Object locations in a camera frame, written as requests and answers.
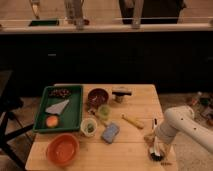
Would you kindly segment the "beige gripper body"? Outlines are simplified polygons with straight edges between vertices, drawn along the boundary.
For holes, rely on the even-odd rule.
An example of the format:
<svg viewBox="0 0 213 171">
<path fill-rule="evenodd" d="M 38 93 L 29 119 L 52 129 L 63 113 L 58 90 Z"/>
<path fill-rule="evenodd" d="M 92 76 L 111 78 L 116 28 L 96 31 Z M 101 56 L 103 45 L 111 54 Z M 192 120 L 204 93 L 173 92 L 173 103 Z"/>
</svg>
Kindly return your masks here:
<svg viewBox="0 0 213 171">
<path fill-rule="evenodd" d="M 153 145 L 154 137 L 157 137 L 157 135 L 154 132 L 148 133 L 147 135 L 144 136 L 144 140 L 148 145 L 148 150 Z M 163 154 L 164 157 L 167 157 L 170 152 L 171 145 L 164 143 L 158 137 L 157 140 L 160 147 L 160 152 Z"/>
</svg>

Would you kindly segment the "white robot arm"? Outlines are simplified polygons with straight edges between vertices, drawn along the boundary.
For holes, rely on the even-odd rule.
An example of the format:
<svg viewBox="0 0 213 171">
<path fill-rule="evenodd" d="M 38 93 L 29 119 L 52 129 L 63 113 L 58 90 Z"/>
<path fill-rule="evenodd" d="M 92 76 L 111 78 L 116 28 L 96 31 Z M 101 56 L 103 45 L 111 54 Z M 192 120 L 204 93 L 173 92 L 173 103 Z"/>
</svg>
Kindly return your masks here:
<svg viewBox="0 0 213 171">
<path fill-rule="evenodd" d="M 154 130 L 144 136 L 150 146 L 155 138 L 170 145 L 178 132 L 182 132 L 213 154 L 213 131 L 194 121 L 194 110 L 190 106 L 171 107 L 165 110 L 164 120 Z"/>
</svg>

